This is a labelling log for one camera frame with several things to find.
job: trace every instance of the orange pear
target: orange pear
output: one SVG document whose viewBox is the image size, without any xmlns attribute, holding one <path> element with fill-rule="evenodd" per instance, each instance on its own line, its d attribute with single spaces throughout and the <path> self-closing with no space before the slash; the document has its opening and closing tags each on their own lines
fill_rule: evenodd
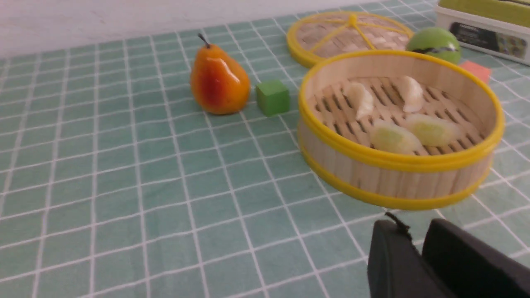
<svg viewBox="0 0 530 298">
<path fill-rule="evenodd" d="M 190 85 L 199 105 L 212 114 L 226 115 L 240 111 L 250 94 L 250 80 L 245 69 L 217 45 L 205 43 L 195 57 Z"/>
</svg>

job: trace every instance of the pear stem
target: pear stem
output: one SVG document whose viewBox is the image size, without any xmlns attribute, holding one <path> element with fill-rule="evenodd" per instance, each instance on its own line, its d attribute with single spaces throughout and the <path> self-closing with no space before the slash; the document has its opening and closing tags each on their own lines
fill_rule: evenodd
<svg viewBox="0 0 530 298">
<path fill-rule="evenodd" d="M 202 41 L 204 41 L 204 43 L 206 44 L 206 48 L 209 49 L 210 44 L 206 41 L 206 38 L 204 38 L 204 36 L 202 36 L 201 33 L 199 33 L 198 35 L 199 35 L 199 38 L 202 39 Z"/>
</svg>

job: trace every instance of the steamer basket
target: steamer basket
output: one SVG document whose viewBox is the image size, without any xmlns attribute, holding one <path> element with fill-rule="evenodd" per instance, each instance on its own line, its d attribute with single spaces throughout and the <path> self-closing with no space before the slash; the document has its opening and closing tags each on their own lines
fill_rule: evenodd
<svg viewBox="0 0 530 298">
<path fill-rule="evenodd" d="M 403 124 L 403 101 L 393 85 L 407 75 L 423 87 L 420 113 L 456 123 L 461 139 L 425 146 L 416 155 L 373 149 L 368 132 L 376 118 Z M 357 81 L 372 93 L 371 116 L 356 111 L 342 89 Z M 408 51 L 348 53 L 315 65 L 299 94 L 298 139 L 310 167 L 345 194 L 397 209 L 432 209 L 464 199 L 489 173 L 504 132 L 504 114 L 491 89 L 468 71 Z"/>
<path fill-rule="evenodd" d="M 305 67 L 364 50 L 404 50 L 413 32 L 377 14 L 336 11 L 307 16 L 287 32 L 291 56 Z"/>
</svg>

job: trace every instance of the black strap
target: black strap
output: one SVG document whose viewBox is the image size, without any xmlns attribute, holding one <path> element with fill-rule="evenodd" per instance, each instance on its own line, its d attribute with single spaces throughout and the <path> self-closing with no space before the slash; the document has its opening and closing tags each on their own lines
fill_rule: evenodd
<svg viewBox="0 0 530 298">
<path fill-rule="evenodd" d="M 412 235 L 409 232 L 410 226 L 404 224 L 399 218 L 390 212 L 386 212 L 385 215 L 390 217 L 396 223 L 397 230 L 412 242 Z"/>
<path fill-rule="evenodd" d="M 412 52 L 416 52 L 416 53 L 420 53 L 420 54 L 426 54 L 426 53 L 437 54 L 437 53 L 443 52 L 443 51 L 458 52 L 458 49 L 451 48 L 451 47 L 441 47 L 441 48 L 426 48 L 426 49 L 415 49 L 415 50 L 412 50 Z"/>
</svg>

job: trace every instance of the pink sponge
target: pink sponge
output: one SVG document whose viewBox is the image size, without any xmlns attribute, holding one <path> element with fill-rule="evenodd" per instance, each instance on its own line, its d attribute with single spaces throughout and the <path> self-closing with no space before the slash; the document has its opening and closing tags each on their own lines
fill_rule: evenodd
<svg viewBox="0 0 530 298">
<path fill-rule="evenodd" d="M 476 77 L 484 81 L 486 84 L 490 82 L 491 69 L 473 63 L 471 61 L 466 61 L 460 64 L 460 67 L 467 70 L 468 72 L 474 74 Z"/>
</svg>

